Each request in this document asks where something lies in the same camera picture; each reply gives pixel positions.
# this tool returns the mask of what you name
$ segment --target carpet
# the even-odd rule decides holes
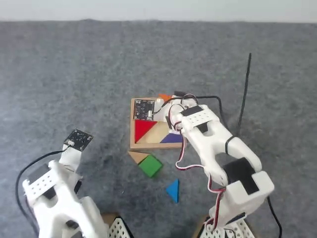
[[[0,237],[33,235],[14,202],[15,178],[74,128],[94,136],[78,170],[80,197],[119,212],[136,238],[191,237],[215,196],[200,169],[176,170],[177,149],[152,151],[163,163],[153,179],[136,166],[127,154],[130,99],[218,95],[234,130],[249,52],[241,138],[274,182],[284,236],[317,237],[317,25],[92,20],[0,23]],[[201,103],[218,114],[214,100]],[[198,161],[189,146],[184,165]],[[175,204],[165,188],[177,178]],[[266,202],[248,221],[277,237]]]

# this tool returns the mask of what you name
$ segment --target green cube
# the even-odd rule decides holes
[[[153,177],[157,171],[162,167],[162,163],[155,158],[153,155],[148,155],[140,164],[139,167],[143,170],[143,172],[149,176]]]

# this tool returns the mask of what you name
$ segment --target white wall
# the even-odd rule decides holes
[[[317,22],[317,0],[0,0],[0,20]]]

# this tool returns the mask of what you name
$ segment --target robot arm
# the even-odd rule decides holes
[[[75,130],[58,161],[44,164],[28,176],[23,188],[38,222],[40,238],[104,238],[109,227],[90,197],[76,195],[82,178],[76,174],[82,151],[92,136]]]
[[[206,105],[186,99],[182,100],[184,110],[181,106],[172,106],[180,103],[180,99],[172,100],[162,111],[165,115],[168,112],[173,133],[180,130],[194,147],[206,176],[225,187],[219,198],[217,225],[224,227],[245,218],[274,190],[271,179],[262,171],[260,159],[240,138],[233,137]],[[220,153],[227,153],[237,160],[221,167],[215,160]],[[216,212],[217,205],[210,209],[210,217],[214,218]]]

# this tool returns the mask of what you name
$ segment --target circuit board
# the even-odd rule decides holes
[[[134,101],[134,119],[138,120],[153,120],[154,100],[139,100]]]
[[[65,145],[70,145],[72,148],[83,151],[94,137],[80,130],[73,132],[64,141]]]

